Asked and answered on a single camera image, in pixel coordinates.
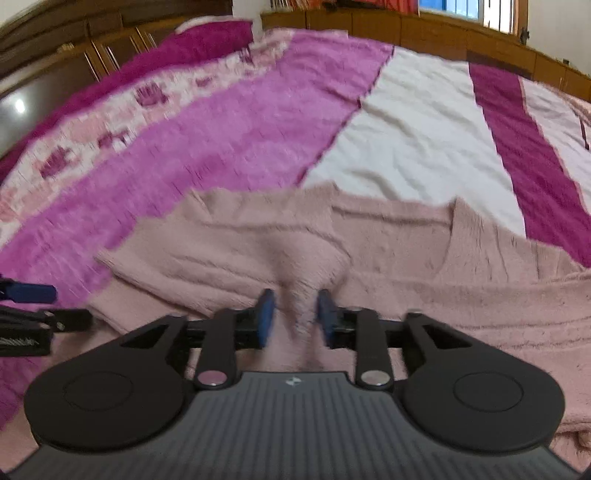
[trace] white wall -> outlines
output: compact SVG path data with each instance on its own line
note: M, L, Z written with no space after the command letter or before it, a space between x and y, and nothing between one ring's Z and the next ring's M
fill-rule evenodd
M530 0L528 45L591 75L591 0Z
M34 3L37 2L35 0L0 0L0 25Z

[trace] white stripe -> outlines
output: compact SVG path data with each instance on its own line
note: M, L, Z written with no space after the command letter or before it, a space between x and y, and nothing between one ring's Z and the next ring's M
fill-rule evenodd
M554 148L566 173L580 187L581 201L591 207L591 153L585 150L581 123L562 98L540 83L522 81L525 107L538 124L546 141ZM591 128L586 125L587 134Z
M304 187L327 180L353 194L432 205L461 197L525 235L511 178L464 62L397 47Z

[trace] magenta stripe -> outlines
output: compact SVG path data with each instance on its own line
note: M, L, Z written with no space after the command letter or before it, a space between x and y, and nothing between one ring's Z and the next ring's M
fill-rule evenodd
M301 31L262 77L190 104L144 130L23 225L0 251L2 273L57 287L60 305L83 305L109 280L94 256L140 216L162 216L190 189L293 186L359 107L392 46ZM40 368L0 358L0 426Z
M591 225L576 184L525 108L521 79L470 65L476 103L513 182L528 238L564 248L591 267Z
M27 146L45 135L67 115L92 106L110 93L139 78L167 67L197 65L218 59L248 46L252 41L250 21L213 22L166 38L158 48L142 53L100 81L75 93L30 132L0 162L0 184L17 164Z

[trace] round black pad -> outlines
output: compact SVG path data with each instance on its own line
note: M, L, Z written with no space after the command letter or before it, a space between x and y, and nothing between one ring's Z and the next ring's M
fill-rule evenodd
M465 375L456 382L453 391L466 407L491 413L509 410L523 398L519 382L496 372Z
M492 348L445 351L407 382L404 405L428 434L462 449L507 453L549 441L564 412L544 371Z
M182 377L149 349L135 348L98 348L57 365L24 398L39 441L87 452L148 439L177 417L183 403Z

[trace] small logo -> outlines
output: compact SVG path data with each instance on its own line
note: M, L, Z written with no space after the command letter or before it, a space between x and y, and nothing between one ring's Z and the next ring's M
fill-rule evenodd
M5 346L34 346L39 345L35 339L32 338L6 338L0 337L0 345Z
M286 380L285 383L288 384L290 387L297 387L301 384L302 380L298 377L291 377L290 379Z

